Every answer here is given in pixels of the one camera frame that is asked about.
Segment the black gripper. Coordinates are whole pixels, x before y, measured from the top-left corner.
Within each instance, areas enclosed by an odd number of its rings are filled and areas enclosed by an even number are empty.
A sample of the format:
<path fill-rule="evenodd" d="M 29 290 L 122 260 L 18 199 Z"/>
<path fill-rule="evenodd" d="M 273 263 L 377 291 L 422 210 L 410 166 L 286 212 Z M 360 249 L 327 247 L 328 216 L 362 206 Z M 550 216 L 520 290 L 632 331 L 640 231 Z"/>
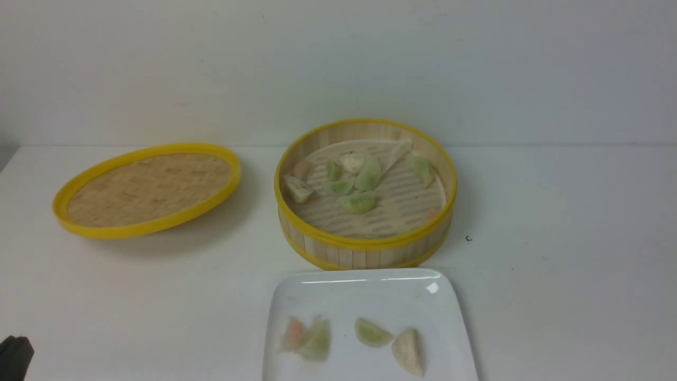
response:
<path fill-rule="evenodd" d="M 25 336 L 7 336 L 1 344 L 1 381 L 24 381 L 34 356 Z"/>

